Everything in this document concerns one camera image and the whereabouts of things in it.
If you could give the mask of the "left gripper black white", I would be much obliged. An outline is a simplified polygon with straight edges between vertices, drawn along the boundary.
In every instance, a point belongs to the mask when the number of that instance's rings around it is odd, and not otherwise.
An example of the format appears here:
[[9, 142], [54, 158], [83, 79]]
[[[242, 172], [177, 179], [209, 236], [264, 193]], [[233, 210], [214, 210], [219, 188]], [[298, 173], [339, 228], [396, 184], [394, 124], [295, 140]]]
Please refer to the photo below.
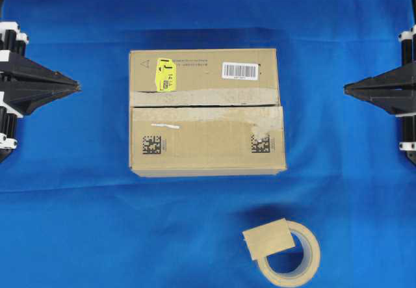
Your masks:
[[17, 22], [1, 22], [1, 72], [19, 80], [62, 85], [10, 85], [1, 89], [1, 162], [17, 148], [18, 118], [31, 115], [47, 103], [81, 91], [77, 81], [24, 57], [28, 44], [29, 37], [21, 32]]

